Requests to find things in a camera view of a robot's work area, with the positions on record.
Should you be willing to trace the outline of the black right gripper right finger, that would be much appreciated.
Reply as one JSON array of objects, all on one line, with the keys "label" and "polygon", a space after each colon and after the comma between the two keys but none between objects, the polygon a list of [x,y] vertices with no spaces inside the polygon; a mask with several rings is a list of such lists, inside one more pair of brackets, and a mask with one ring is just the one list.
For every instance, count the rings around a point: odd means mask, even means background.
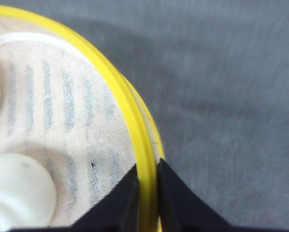
[{"label": "black right gripper right finger", "polygon": [[158,195],[163,232],[232,232],[233,227],[197,197],[164,159],[158,164]]}]

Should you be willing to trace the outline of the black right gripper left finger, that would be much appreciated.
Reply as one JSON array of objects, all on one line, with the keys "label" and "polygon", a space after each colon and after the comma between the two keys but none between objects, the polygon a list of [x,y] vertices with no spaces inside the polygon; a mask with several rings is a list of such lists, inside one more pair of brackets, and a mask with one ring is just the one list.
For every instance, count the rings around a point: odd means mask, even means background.
[{"label": "black right gripper left finger", "polygon": [[77,220],[73,232],[135,232],[138,229],[139,180],[133,166],[115,188]]}]

